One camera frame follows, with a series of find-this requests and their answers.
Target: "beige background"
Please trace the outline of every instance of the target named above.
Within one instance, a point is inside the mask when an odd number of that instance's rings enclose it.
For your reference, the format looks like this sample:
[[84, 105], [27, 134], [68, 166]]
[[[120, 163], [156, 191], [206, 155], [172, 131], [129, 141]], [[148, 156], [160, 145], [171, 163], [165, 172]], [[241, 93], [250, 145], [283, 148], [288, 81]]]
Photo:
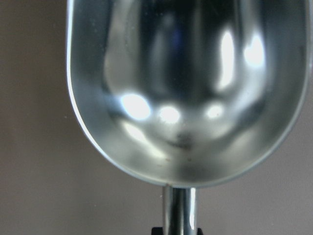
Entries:
[[[149, 235], [161, 188], [113, 167], [87, 141], [65, 73], [66, 1], [0, 1], [0, 235]], [[201, 189], [205, 235], [313, 231], [313, 89], [273, 156]]]

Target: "black handle base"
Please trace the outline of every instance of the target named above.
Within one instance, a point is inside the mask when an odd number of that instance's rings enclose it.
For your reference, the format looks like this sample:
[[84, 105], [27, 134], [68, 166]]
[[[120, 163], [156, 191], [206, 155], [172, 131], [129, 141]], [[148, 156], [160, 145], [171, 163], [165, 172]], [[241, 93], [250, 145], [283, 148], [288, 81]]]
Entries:
[[[152, 228], [151, 235], [163, 235], [163, 228], [162, 227]], [[202, 229], [198, 228], [197, 235], [203, 235]]]

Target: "silver handle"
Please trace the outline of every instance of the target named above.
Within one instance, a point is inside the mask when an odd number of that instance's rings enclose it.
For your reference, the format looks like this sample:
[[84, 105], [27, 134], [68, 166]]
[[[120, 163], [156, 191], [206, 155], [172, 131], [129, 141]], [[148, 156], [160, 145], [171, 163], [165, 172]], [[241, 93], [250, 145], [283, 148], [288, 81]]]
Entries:
[[163, 187], [163, 234], [197, 235], [196, 188]]

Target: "reflective metal surface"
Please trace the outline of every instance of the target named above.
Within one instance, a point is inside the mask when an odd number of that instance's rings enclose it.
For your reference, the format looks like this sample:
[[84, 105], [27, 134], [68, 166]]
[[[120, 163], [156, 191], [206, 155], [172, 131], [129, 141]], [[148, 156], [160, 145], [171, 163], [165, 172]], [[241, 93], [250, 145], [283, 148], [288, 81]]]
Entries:
[[197, 235], [195, 188], [163, 187], [163, 234]]
[[84, 132], [142, 180], [210, 186], [265, 159], [309, 78], [311, 1], [68, 1]]

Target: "stainless steel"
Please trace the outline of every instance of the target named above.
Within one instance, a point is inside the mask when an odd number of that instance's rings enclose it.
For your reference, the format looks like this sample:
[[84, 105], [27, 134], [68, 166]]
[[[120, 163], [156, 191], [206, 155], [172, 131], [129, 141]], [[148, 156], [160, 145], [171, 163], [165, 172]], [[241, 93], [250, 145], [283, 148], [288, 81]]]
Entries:
[[163, 234], [197, 235], [197, 190], [163, 187]]
[[311, 0], [69, 0], [68, 87], [85, 134], [121, 170], [185, 188], [173, 198], [239, 176], [299, 114], [312, 9]]

